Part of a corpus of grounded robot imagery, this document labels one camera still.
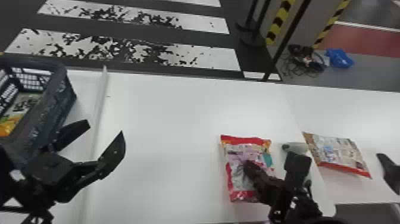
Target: robotic arm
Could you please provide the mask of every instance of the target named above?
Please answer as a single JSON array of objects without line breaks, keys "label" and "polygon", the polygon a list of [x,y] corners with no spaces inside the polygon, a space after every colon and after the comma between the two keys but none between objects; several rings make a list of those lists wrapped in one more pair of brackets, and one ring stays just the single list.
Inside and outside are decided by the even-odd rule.
[{"label": "robotic arm", "polygon": [[323,217],[313,200],[311,181],[306,181],[311,159],[289,152],[285,161],[285,179],[269,176],[251,161],[244,164],[245,174],[253,181],[258,200],[271,206],[273,224],[345,224],[342,220]]},{"label": "robotic arm", "polygon": [[[82,188],[107,177],[125,156],[122,132],[97,161],[74,163],[56,154],[89,129],[87,120],[63,127],[57,139],[40,149],[21,170],[25,179],[20,181],[11,177],[14,166],[0,148],[0,211],[29,214],[22,224],[38,223],[38,218],[43,219],[41,224],[50,224],[54,217],[48,210],[55,202],[67,203]],[[11,198],[22,206],[4,206]]]}]

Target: item in basket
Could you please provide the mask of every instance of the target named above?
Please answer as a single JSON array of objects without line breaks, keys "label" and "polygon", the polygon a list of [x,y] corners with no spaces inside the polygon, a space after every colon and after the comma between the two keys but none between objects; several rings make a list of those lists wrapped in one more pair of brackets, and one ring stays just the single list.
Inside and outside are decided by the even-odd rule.
[{"label": "item in basket", "polygon": [[303,132],[308,148],[318,166],[371,178],[360,150],[348,138],[335,138]]},{"label": "item in basket", "polygon": [[268,175],[275,176],[269,151],[271,140],[221,135],[221,142],[226,159],[230,201],[258,202],[253,183],[243,171],[243,164],[246,160],[253,161]]},{"label": "item in basket", "polygon": [[0,118],[0,137],[10,135],[24,115],[35,106],[41,94],[19,93],[12,106]]}]

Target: black plastic basket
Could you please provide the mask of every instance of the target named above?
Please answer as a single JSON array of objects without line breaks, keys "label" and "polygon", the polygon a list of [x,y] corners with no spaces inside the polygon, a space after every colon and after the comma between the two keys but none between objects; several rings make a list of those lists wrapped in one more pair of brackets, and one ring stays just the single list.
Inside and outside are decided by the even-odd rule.
[{"label": "black plastic basket", "polygon": [[76,100],[65,67],[32,57],[0,57],[0,117],[19,93],[41,94],[40,99],[8,136],[0,137],[18,168],[50,143]]}]

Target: yellow and black striped post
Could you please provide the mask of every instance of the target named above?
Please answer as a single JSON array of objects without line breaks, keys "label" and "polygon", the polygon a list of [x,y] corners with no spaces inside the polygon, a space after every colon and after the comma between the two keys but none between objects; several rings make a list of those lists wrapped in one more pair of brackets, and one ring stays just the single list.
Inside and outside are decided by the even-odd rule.
[{"label": "yellow and black striped post", "polygon": [[265,39],[267,45],[275,43],[275,40],[282,29],[282,25],[288,18],[289,11],[295,2],[296,0],[284,0],[282,1],[282,4],[280,4],[278,13],[276,14],[274,21],[272,22],[271,29]]},{"label": "yellow and black striped post", "polygon": [[345,8],[349,5],[351,0],[343,0],[342,3],[340,3],[339,8],[337,8],[336,12],[332,16],[332,18],[328,21],[328,24],[326,25],[325,29],[322,31],[322,33],[318,36],[316,42],[312,46],[314,49],[317,49],[326,35],[328,35],[330,29],[332,26],[335,24],[335,22],[339,19],[340,15],[342,15],[343,11]]}]

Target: chip bag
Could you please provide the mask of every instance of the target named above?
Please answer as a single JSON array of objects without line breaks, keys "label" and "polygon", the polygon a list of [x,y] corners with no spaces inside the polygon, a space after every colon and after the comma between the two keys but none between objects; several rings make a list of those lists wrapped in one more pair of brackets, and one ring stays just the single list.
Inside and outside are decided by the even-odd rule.
[{"label": "chip bag", "polygon": [[270,176],[275,176],[270,155],[271,140],[221,135],[226,159],[227,186],[230,201],[258,202],[252,181],[244,174],[243,163],[251,160]]},{"label": "chip bag", "polygon": [[318,166],[356,173],[372,179],[360,150],[350,139],[306,132],[303,132],[303,136]]}]

